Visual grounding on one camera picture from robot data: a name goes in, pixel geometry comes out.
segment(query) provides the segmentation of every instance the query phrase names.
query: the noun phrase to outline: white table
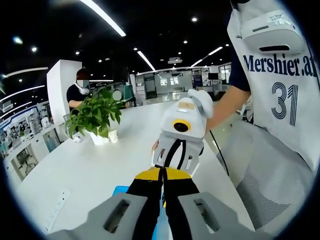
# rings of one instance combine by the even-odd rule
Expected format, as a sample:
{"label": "white table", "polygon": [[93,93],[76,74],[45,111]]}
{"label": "white table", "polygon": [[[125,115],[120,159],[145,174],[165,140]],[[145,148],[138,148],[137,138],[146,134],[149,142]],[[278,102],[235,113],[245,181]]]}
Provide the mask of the white table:
{"label": "white table", "polygon": [[[129,186],[134,177],[151,167],[151,147],[159,136],[164,111],[172,102],[122,111],[118,143],[95,146],[86,137],[81,143],[68,139],[46,156],[16,191],[21,205],[40,228],[56,205],[62,190],[71,194],[52,232],[73,229],[88,212],[110,198],[116,186]],[[172,163],[179,162],[174,156]],[[210,192],[238,214],[240,223],[254,230],[250,217],[226,172],[204,143],[193,181],[201,192]]]}

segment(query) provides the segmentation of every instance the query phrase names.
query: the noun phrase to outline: gray gripper housing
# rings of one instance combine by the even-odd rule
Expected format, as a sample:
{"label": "gray gripper housing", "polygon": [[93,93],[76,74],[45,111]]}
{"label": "gray gripper housing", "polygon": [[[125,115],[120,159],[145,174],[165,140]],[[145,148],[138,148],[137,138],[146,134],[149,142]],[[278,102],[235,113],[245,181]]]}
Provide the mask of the gray gripper housing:
{"label": "gray gripper housing", "polygon": [[[237,213],[210,193],[184,195],[178,199],[185,212],[193,240],[272,239],[272,236],[265,232],[254,232],[240,224]],[[146,200],[144,196],[118,193],[92,209],[82,225],[73,230],[51,233],[47,239],[131,240]]]}

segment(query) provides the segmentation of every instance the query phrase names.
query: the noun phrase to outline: white pillar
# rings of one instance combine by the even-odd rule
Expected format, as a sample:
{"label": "white pillar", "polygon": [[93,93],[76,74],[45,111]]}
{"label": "white pillar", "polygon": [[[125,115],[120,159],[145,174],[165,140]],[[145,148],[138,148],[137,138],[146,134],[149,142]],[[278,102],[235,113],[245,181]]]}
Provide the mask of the white pillar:
{"label": "white pillar", "polygon": [[70,113],[67,90],[75,83],[82,62],[59,60],[46,74],[49,105],[54,124],[65,122],[64,115]]}

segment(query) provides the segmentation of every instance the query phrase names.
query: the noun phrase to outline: fluorescent light strip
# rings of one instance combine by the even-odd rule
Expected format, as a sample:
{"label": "fluorescent light strip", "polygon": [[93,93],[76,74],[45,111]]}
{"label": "fluorescent light strip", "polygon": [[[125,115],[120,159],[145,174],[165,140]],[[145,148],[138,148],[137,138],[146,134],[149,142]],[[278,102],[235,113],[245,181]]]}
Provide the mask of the fluorescent light strip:
{"label": "fluorescent light strip", "polygon": [[194,64],[191,65],[191,67],[194,67],[195,65],[197,65],[198,63],[201,63],[202,62],[202,59],[196,61]]}
{"label": "fluorescent light strip", "polygon": [[216,52],[220,51],[223,47],[220,46],[218,47],[216,50],[213,50],[212,52],[210,52],[208,55],[211,56],[212,54],[215,54]]}
{"label": "fluorescent light strip", "polygon": [[20,70],[20,71],[14,71],[8,74],[3,75],[5,78],[11,77],[13,75],[17,75],[17,74],[22,74],[22,73],[26,73],[26,72],[32,72],[32,71],[40,71],[40,70],[47,70],[48,67],[36,67],[36,68],[28,68],[28,69],[24,69],[24,70]]}
{"label": "fluorescent light strip", "polygon": [[2,119],[3,117],[5,117],[5,116],[8,115],[9,113],[12,113],[13,111],[15,111],[15,110],[17,110],[17,109],[19,109],[19,108],[22,108],[22,107],[24,107],[25,105],[31,104],[31,103],[32,103],[32,101],[27,102],[27,103],[25,103],[25,104],[22,104],[21,106],[18,106],[18,107],[16,107],[16,108],[14,108],[14,109],[6,112],[6,113],[3,114],[2,116],[0,116],[0,119]]}
{"label": "fluorescent light strip", "polygon": [[152,69],[152,71],[155,71],[156,69],[154,68],[154,66],[152,66],[152,64],[149,62],[149,60],[146,58],[146,56],[141,52],[138,51],[138,54],[140,55],[140,57],[146,62],[146,64],[149,65],[149,67]]}
{"label": "fluorescent light strip", "polygon": [[89,82],[113,82],[113,80],[89,80]]}
{"label": "fluorescent light strip", "polygon": [[2,99],[0,99],[0,102],[3,102],[4,100],[8,99],[8,98],[11,98],[12,96],[14,95],[17,95],[17,94],[20,94],[20,93],[23,93],[23,92],[26,92],[26,91],[29,91],[29,90],[33,90],[33,89],[38,89],[38,88],[43,88],[45,87],[46,85],[41,85],[41,86],[35,86],[35,87],[31,87],[31,88],[28,88],[28,89],[25,89],[25,90],[22,90],[22,91],[17,91],[9,96],[6,96]]}
{"label": "fluorescent light strip", "polygon": [[122,31],[122,29],[116,24],[116,22],[113,21],[112,18],[109,17],[109,15],[106,14],[105,11],[103,11],[96,3],[94,3],[92,0],[80,1],[91,8],[93,11],[95,11],[95,13],[98,14],[103,20],[105,20],[121,37],[126,36],[125,32]]}

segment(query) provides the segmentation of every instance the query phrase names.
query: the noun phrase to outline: mesh chair back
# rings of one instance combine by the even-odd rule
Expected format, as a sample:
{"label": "mesh chair back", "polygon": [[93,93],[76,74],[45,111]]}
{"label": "mesh chair back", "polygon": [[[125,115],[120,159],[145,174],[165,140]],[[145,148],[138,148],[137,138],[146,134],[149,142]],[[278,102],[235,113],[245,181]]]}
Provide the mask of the mesh chair back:
{"label": "mesh chair back", "polygon": [[244,121],[232,125],[221,152],[255,229],[280,233],[308,196],[314,173],[298,153]]}

